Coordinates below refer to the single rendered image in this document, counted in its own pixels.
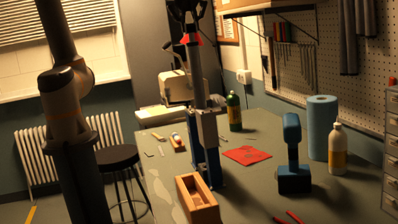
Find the green tabletop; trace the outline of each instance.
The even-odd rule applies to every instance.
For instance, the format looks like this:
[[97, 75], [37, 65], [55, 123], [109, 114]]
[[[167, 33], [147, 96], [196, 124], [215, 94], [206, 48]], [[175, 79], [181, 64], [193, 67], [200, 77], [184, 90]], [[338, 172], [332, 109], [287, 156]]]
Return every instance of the green tabletop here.
[[[242, 112], [243, 131], [230, 132], [227, 115], [217, 116], [220, 159], [226, 188], [212, 191], [220, 205], [224, 224], [275, 223], [277, 216], [296, 223], [286, 214], [294, 212], [306, 224], [311, 223], [398, 223], [380, 209], [382, 169], [349, 154], [348, 172], [344, 176], [328, 173], [327, 162], [308, 158], [307, 130], [302, 129], [298, 145], [300, 164], [309, 164], [312, 193], [278, 194], [275, 179], [279, 165], [287, 165], [287, 144], [283, 141], [282, 118], [263, 108]], [[159, 142], [151, 133], [167, 138]], [[178, 132], [186, 144], [186, 152], [175, 153], [168, 137]], [[186, 123], [135, 132], [142, 168], [156, 223], [188, 223], [179, 203], [174, 176], [194, 172]], [[164, 151], [161, 157], [158, 149]], [[250, 145], [273, 157], [247, 167], [221, 155], [222, 152]]]

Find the blue wall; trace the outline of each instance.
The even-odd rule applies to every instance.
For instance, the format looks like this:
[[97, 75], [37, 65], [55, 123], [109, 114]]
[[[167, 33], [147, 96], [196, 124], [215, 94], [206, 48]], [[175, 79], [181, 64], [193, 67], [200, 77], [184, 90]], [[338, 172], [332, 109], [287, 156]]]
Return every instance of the blue wall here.
[[[224, 69], [224, 76], [227, 91], [234, 90], [241, 98], [241, 108], [246, 109], [244, 86], [237, 82], [236, 73]], [[307, 110], [265, 94], [263, 81], [253, 79], [253, 84], [246, 87], [246, 92], [249, 109], [264, 108], [278, 116], [283, 116], [285, 113], [296, 113], [300, 117], [302, 127], [307, 129]], [[384, 151], [384, 143], [382, 140], [346, 125], [344, 125], [343, 130], [348, 136], [348, 150], [350, 152], [382, 167]]]
[[[139, 130], [139, 124], [130, 80], [95, 86], [81, 100], [81, 108], [84, 116], [119, 111], [125, 142], [135, 143], [134, 131]], [[13, 133], [44, 124], [39, 97], [0, 104], [0, 195], [28, 189]]]

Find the black stool seat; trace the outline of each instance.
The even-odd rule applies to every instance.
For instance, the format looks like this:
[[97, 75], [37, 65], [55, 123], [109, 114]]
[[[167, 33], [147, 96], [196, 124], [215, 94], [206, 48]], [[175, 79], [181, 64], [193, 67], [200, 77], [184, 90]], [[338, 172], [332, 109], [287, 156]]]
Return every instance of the black stool seat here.
[[95, 151], [99, 172], [122, 171], [136, 164], [140, 157], [136, 145], [112, 145]]

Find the power socket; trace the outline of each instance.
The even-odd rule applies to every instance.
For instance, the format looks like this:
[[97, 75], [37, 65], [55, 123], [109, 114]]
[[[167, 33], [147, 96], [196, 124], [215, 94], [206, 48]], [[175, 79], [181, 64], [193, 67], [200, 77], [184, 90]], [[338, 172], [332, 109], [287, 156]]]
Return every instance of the power socket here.
[[244, 70], [244, 69], [238, 69], [236, 71], [236, 79], [237, 79], [237, 81], [239, 83], [242, 83], [244, 85], [252, 84], [251, 71], [250, 70]]

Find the pliers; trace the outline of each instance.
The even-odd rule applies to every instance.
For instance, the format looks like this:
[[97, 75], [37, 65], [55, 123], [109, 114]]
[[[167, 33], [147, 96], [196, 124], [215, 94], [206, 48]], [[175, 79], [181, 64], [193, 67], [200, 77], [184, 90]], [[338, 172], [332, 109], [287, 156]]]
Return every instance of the pliers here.
[[[293, 213], [293, 212], [291, 212], [289, 210], [286, 210], [286, 213], [288, 215], [290, 215], [290, 217], [292, 217], [296, 222], [298, 222], [298, 224], [305, 224], [297, 215], [295, 215], [295, 213]], [[280, 218], [278, 218], [276, 216], [274, 216], [273, 219], [274, 219], [274, 221], [276, 221], [279, 224], [291, 224], [291, 223], [289, 223], [289, 222], [287, 222], [285, 220], [281, 220]]]

